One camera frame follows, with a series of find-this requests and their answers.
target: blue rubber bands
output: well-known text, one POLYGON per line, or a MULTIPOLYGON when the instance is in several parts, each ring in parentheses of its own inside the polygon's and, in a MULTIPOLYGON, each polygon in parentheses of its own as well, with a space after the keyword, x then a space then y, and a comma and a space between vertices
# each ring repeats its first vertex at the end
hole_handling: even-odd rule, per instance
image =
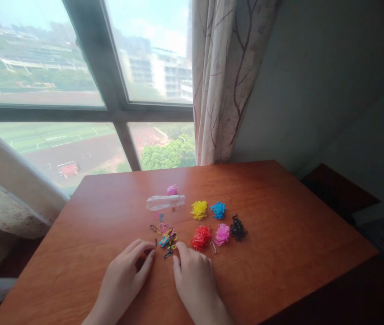
POLYGON ((212 212, 215 214, 213 216, 213 218, 223 219, 225 216, 225 210, 227 210, 227 209, 225 207, 225 204, 218 202, 215 205, 212 205, 210 207, 210 210, 212 210, 212 212))

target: sports field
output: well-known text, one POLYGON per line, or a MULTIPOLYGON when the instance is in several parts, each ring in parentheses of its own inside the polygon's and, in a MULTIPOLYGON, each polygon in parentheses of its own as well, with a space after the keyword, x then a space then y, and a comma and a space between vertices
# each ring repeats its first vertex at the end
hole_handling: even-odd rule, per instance
POLYGON ((115 133, 112 123, 0 123, 0 137, 19 153, 115 133))

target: hand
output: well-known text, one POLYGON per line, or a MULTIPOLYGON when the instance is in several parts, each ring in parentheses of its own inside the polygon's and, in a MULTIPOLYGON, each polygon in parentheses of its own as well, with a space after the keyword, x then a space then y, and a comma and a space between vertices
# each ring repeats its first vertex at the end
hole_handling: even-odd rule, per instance
POLYGON ((135 240, 108 266, 96 303, 82 325, 115 325, 141 290, 153 264, 155 244, 135 240), (136 263, 145 251, 151 252, 139 272, 136 263))
POLYGON ((174 260, 174 280, 178 295, 195 324, 234 324, 216 289, 211 260, 205 255, 176 244, 180 253, 174 260))

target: window pane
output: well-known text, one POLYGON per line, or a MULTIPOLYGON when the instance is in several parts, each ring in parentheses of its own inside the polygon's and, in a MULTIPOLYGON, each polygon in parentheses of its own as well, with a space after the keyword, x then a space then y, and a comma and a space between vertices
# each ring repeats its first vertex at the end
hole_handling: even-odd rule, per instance
POLYGON ((61 0, 0 0, 0 103, 104 103, 61 0))
POLYGON ((131 101, 192 103, 190 0, 106 0, 131 101))
POLYGON ((131 171, 112 123, 0 123, 0 137, 69 195, 85 175, 131 171))
POLYGON ((197 165, 193 123, 128 123, 142 170, 197 165))

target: sky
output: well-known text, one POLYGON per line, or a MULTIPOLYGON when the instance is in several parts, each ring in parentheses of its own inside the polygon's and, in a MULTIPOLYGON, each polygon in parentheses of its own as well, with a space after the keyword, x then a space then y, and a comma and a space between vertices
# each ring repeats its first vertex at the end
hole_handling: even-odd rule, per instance
MULTIPOLYGON (((161 47, 186 55, 188 0, 105 0, 111 24, 123 35, 150 39, 161 47)), ((0 23, 50 29, 49 22, 70 19, 61 0, 0 0, 0 23)))

